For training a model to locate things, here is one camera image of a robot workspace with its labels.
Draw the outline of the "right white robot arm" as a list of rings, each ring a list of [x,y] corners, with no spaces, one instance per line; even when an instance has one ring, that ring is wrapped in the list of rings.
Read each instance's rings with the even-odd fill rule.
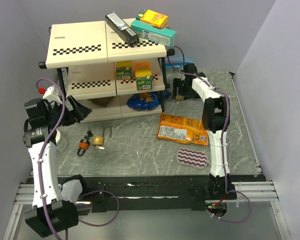
[[[211,167],[208,193],[213,199],[225,199],[231,191],[231,176],[227,161],[227,129],[230,124],[230,100],[222,91],[212,86],[203,73],[198,73],[193,63],[179,71],[185,79],[173,82],[173,97],[181,90],[186,97],[197,95],[203,101],[202,124],[207,131]]]

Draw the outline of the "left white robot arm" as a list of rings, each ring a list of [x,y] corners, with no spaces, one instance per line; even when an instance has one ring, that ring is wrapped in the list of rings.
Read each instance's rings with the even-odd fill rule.
[[[24,214],[24,219],[42,238],[76,226],[79,223],[76,202],[89,195],[87,183],[80,174],[58,182],[54,127],[79,123],[91,113],[91,109],[73,96],[66,99],[72,110],[68,110],[60,97],[57,101],[35,98],[24,104],[28,118],[24,122],[22,140],[31,158],[34,184],[32,210]]]

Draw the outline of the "black keys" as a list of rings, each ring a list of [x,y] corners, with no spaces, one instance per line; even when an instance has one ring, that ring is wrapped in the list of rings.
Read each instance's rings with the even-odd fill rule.
[[[90,129],[86,132],[86,135],[84,136],[84,139],[89,141],[93,137],[93,133]]]

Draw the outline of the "orange black padlock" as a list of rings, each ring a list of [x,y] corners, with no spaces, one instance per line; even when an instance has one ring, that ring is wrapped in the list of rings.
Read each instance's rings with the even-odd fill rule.
[[[90,146],[90,141],[87,139],[81,139],[79,142],[78,150],[77,150],[77,156],[82,157],[86,150]]]

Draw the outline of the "small brass padlock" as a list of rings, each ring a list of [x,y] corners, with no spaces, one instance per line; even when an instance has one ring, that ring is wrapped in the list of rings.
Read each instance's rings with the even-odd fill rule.
[[[184,96],[182,96],[182,95],[177,95],[177,96],[175,97],[175,100],[176,100],[176,101],[183,101],[183,100],[184,100]]]

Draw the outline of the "large brass long-shackle padlock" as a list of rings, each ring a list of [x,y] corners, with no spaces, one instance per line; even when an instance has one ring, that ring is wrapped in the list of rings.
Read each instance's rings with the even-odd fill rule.
[[[109,137],[112,138],[112,126],[107,124],[103,127],[101,135],[93,136],[92,143],[91,143],[93,146],[102,147],[104,145],[105,133],[107,128],[109,129]]]

